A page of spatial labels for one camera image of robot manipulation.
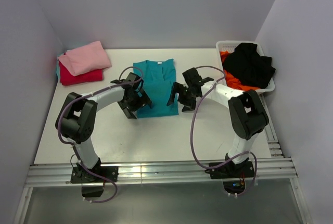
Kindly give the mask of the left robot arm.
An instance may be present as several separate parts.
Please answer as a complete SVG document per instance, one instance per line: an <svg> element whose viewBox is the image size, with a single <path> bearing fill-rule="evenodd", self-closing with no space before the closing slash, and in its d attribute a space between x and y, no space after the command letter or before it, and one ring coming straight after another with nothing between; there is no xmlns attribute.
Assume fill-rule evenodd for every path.
<svg viewBox="0 0 333 224"><path fill-rule="evenodd" d="M96 154L91 136L97 113L111 104L118 104L128 119L136 119L135 112L152 106L143 88L143 78L129 73L126 79L113 80L110 85L90 94L71 92L67 95L55 122L61 143L71 145L83 177L95 182L101 177L100 158Z"/></svg>

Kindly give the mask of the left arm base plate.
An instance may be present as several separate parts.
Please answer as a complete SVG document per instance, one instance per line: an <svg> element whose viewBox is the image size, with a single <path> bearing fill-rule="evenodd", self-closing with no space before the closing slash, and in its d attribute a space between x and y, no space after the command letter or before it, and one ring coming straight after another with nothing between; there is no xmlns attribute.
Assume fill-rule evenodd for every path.
<svg viewBox="0 0 333 224"><path fill-rule="evenodd" d="M81 184L81 183L102 183L111 180L112 182L117 182L119 167L111 166L105 167L102 166L97 169L97 171L87 172L81 166L74 167L72 169L72 175L70 183L72 184Z"/></svg>

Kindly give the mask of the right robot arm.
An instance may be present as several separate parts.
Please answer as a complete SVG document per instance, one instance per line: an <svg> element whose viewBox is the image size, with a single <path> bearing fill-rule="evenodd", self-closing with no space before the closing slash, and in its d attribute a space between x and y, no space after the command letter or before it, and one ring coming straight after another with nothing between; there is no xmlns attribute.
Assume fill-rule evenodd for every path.
<svg viewBox="0 0 333 224"><path fill-rule="evenodd" d="M256 156L251 148L269 123L268 115L255 90L240 91L220 83L223 78L213 79L200 76L198 69L190 68L183 72L185 84L172 84L167 106L175 101L183 105L183 112L193 111L190 125L190 149L192 156L201 168L217 170L225 166L226 173L231 177L238 176L243 171L243 164ZM225 161L214 166L206 166L199 161L194 148L194 126L199 106L204 99L213 100L229 110L230 120L235 137L231 149L227 152Z"/></svg>

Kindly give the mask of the teal t shirt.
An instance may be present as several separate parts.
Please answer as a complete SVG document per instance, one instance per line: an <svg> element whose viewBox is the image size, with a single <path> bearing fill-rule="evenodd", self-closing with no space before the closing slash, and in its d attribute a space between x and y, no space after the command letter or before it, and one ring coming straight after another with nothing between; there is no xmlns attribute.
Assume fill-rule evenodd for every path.
<svg viewBox="0 0 333 224"><path fill-rule="evenodd" d="M176 82L174 60L145 60L133 63L133 66L136 74L143 72L143 90L152 101L151 106L145 106L137 111L138 118L178 115L177 101L174 101L170 106L167 105L172 85Z"/></svg>

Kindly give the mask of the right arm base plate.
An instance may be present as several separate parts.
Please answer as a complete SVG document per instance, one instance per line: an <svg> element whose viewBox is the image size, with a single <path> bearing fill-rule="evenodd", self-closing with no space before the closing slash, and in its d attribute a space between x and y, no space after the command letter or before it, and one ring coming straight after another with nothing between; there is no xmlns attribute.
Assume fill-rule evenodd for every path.
<svg viewBox="0 0 333 224"><path fill-rule="evenodd" d="M234 164L231 161L216 169L206 169L205 173L209 174L211 179L252 178L254 177L255 168L253 163L247 159L240 164Z"/></svg>

